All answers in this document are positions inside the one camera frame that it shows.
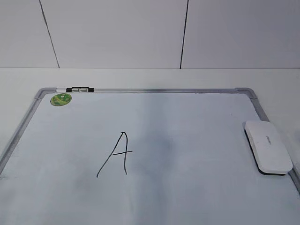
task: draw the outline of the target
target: round sticker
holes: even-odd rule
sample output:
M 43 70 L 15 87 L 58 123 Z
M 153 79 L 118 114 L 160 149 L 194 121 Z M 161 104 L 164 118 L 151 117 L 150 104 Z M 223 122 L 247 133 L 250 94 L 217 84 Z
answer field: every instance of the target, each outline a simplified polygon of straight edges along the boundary
M 63 106 L 63 105 L 68 104 L 71 100 L 72 100 L 71 95 L 69 95 L 67 93 L 61 93 L 61 94 L 58 94 L 58 95 L 54 95 L 51 98 L 50 103 L 53 106 Z

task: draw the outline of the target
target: white table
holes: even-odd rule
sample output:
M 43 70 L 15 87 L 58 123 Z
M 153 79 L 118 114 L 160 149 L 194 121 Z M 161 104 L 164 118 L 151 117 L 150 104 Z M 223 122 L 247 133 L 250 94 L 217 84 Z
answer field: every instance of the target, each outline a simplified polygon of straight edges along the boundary
M 47 69 L 0 68 L 0 152 L 43 87 L 250 87 L 281 133 L 300 171 L 300 69 Z

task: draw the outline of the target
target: whiteboard eraser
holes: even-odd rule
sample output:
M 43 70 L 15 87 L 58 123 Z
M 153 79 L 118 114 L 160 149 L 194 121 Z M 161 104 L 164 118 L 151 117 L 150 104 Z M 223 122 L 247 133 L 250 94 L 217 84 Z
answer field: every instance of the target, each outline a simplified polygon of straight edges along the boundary
M 247 121 L 245 131 L 261 173 L 285 175 L 292 170 L 290 155 L 272 123 Z

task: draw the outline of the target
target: white whiteboard surface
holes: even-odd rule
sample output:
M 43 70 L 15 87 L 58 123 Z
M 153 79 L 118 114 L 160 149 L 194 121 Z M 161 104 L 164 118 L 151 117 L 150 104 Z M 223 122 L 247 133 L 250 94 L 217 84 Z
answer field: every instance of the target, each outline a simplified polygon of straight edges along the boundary
M 297 224 L 289 176 L 258 172 L 243 94 L 47 94 L 0 179 L 0 223 Z M 112 156 L 128 135 L 123 155 Z M 116 149 L 125 150 L 125 139 Z

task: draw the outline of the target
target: black marker writing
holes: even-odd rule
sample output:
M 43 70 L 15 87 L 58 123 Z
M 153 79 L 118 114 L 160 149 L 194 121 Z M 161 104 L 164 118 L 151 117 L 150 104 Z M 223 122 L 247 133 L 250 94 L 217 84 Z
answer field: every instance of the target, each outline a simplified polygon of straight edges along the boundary
M 113 153 L 113 152 L 116 150 L 116 148 L 117 148 L 117 146 L 118 146 L 118 144 L 119 144 L 119 141 L 121 140 L 121 137 L 123 136 L 123 134 L 125 134 L 125 136 L 126 136 L 126 149 L 125 149 L 125 152 Z M 121 132 L 121 135 L 120 135 L 120 137 L 119 137 L 119 139 L 118 139 L 116 145 L 114 146 L 114 148 L 113 148 L 111 154 L 108 156 L 108 158 L 106 159 L 106 161 L 103 163 L 103 165 L 102 165 L 101 168 L 99 169 L 99 171 L 98 171 L 96 177 L 99 176 L 99 173 L 101 172 L 101 170 L 103 169 L 103 167 L 105 166 L 105 164 L 107 163 L 107 161 L 109 160 L 109 158 L 110 158 L 112 155 L 120 155 L 120 154 L 125 154 L 125 155 L 124 155 L 124 171 L 125 171 L 125 174 L 127 175 L 127 171 L 126 171 L 126 156 L 127 156 L 127 153 L 128 153 L 128 152 L 132 152 L 132 151 L 127 151 L 127 146 L 128 146 L 128 136 L 127 136 L 126 132 Z

